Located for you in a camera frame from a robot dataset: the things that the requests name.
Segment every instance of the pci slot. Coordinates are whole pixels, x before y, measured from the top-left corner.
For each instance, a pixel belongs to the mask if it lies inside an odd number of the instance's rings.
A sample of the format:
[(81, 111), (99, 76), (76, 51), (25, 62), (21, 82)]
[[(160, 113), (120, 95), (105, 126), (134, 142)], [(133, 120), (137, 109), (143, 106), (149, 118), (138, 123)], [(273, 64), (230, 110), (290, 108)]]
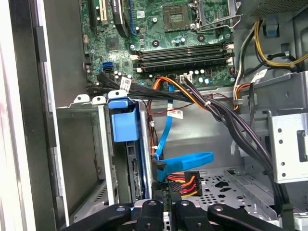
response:
[(106, 0), (99, 0), (99, 1), (100, 1), (101, 21), (102, 21), (103, 24), (108, 24), (108, 14), (107, 14)]

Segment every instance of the perforated metal plate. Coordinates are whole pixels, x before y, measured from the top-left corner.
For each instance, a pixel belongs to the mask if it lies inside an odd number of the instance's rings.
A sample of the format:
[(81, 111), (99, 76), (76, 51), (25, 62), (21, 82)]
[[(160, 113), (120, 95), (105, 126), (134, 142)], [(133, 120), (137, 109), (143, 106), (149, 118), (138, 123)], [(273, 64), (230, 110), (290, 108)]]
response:
[(297, 12), (308, 5), (308, 0), (261, 0), (250, 16)]
[(233, 208), (243, 208), (252, 216), (263, 220), (271, 220), (270, 217), (257, 206), (251, 198), (237, 188), (225, 175), (201, 175), (203, 196), (191, 196), (187, 200), (197, 202), (201, 208), (207, 208), (216, 203), (226, 204)]

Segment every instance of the blue connector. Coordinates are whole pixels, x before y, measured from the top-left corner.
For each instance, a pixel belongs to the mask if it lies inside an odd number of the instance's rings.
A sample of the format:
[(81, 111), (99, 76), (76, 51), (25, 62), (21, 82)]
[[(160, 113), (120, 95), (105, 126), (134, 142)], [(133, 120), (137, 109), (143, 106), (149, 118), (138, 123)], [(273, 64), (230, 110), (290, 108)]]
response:
[(114, 71), (114, 62), (103, 62), (102, 69), (104, 72), (113, 72)]

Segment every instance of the black cable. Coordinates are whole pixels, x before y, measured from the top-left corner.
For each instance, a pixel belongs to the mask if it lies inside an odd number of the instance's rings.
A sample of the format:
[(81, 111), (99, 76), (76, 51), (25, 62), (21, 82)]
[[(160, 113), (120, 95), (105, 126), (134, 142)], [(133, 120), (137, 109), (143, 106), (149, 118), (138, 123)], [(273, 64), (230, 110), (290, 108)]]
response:
[(254, 121), (255, 117), (255, 84), (251, 83), (249, 86), (249, 100), (248, 100), (248, 106), (249, 106), (249, 114), (250, 114), (250, 126), (252, 125), (252, 122)]

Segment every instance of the green circuit board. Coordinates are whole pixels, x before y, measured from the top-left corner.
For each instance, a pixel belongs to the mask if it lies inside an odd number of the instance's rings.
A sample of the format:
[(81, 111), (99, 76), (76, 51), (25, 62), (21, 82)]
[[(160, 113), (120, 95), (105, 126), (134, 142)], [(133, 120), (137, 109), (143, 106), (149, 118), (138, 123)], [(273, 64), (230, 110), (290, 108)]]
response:
[[(152, 87), (155, 76), (168, 76), (170, 73), (182, 75), (193, 71), (192, 81), (198, 88), (212, 86), (232, 85), (234, 79), (230, 74), (230, 66), (212, 65), (187, 69), (181, 72), (172, 70), (168, 72), (155, 73), (154, 75), (137, 73), (131, 59), (131, 47), (137, 51), (154, 51), (161, 49), (177, 49), (182, 47), (232, 42), (230, 29), (224, 27), (220, 30), (207, 31), (202, 33), (203, 41), (198, 40), (200, 33), (188, 28), (192, 23), (192, 14), (187, 0), (131, 0), (131, 8), (127, 3), (127, 11), (130, 13), (130, 26), (133, 28), (130, 38), (123, 38), (119, 35), (113, 23), (112, 3), (109, 0), (92, 0), (95, 7), (105, 1), (107, 22), (98, 25), (95, 34), (90, 25), (90, 0), (81, 0), (81, 25), (84, 39), (84, 50), (86, 59), (92, 63), (92, 72), (87, 74), (88, 81), (95, 83), (96, 75), (102, 71), (102, 62), (113, 62), (114, 71), (122, 76), (132, 76), (132, 82)], [(227, 0), (204, 0), (205, 17), (208, 21), (228, 16)], [(166, 12), (170, 15), (172, 22), (166, 24), (164, 16)], [(172, 25), (186, 27), (175, 29)], [(185, 38), (184, 42), (178, 44), (176, 41)], [(153, 42), (159, 41), (159, 46), (154, 47)], [(113, 75), (114, 80), (120, 83), (121, 77)]]

